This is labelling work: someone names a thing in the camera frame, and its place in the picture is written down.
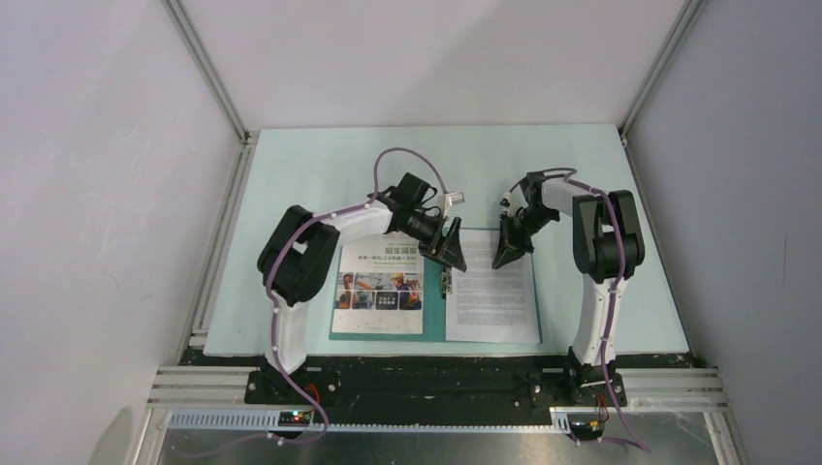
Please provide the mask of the printed paper file top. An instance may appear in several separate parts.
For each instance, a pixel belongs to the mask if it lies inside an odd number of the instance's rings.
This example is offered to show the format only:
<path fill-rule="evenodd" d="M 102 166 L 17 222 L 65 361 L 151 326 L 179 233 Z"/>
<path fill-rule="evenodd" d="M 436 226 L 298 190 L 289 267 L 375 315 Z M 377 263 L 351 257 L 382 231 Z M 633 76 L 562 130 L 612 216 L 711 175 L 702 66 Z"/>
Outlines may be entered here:
<path fill-rule="evenodd" d="M 418 336 L 424 332 L 425 260 L 416 239 L 370 235 L 340 253 L 331 334 Z"/>

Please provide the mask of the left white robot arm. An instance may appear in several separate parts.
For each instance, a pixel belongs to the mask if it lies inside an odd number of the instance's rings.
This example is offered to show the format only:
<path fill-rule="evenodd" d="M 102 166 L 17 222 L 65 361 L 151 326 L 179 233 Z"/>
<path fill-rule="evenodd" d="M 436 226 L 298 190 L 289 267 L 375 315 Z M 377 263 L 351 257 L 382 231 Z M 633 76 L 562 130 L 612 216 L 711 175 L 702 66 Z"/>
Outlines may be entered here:
<path fill-rule="evenodd" d="M 461 219 L 448 223 L 442 207 L 435 206 L 430 215 L 424 206 L 428 193 L 444 192 L 408 172 L 396 186 L 376 191 L 363 203 L 325 214 L 300 205 L 286 210 L 257 261 L 272 304 L 265 358 L 275 368 L 268 388 L 278 400 L 293 403 L 304 394 L 306 379 L 297 369 L 307 357 L 308 307 L 324 287 L 338 247 L 371 235 L 404 233 L 417 240 L 419 255 L 467 270 Z"/>

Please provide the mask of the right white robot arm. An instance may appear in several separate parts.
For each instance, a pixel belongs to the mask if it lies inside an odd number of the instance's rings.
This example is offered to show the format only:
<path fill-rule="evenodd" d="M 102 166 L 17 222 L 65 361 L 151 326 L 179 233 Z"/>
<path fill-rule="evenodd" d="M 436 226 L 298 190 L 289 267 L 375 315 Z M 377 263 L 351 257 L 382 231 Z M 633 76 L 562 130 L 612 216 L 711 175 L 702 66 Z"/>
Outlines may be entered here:
<path fill-rule="evenodd" d="M 645 243 L 634 196 L 574 179 L 573 169 L 527 173 L 512 194 L 500 200 L 498 245 L 491 266 L 499 269 L 534 251 L 532 237 L 550 222 L 572 222 L 572 255 L 584 277 L 578 331 L 569 349 L 563 391 L 580 405 L 598 396 L 615 379 L 614 334 L 622 296 L 645 259 Z"/>

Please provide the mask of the teal green folder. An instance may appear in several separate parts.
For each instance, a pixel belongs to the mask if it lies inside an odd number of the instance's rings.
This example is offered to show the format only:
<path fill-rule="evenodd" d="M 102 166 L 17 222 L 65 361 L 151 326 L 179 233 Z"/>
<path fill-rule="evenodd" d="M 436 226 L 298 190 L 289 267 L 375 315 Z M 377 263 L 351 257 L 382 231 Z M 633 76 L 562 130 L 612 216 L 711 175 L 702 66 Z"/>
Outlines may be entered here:
<path fill-rule="evenodd" d="M 351 336 L 334 337 L 331 334 L 331 323 L 333 316 L 333 300 L 335 294 L 336 275 L 339 268 L 341 249 L 338 252 L 337 258 L 332 264 L 332 271 L 329 275 L 329 280 L 326 285 L 327 289 L 325 292 L 325 300 L 327 302 L 328 308 L 331 311 L 329 336 L 332 340 L 403 341 L 460 344 L 460 342 L 449 342 L 445 338 L 446 302 L 441 298 L 439 292 L 440 272 L 441 268 L 444 266 L 441 266 L 425 258 L 424 332 L 421 335 L 388 337 L 370 336 L 367 338 L 356 338 Z"/>

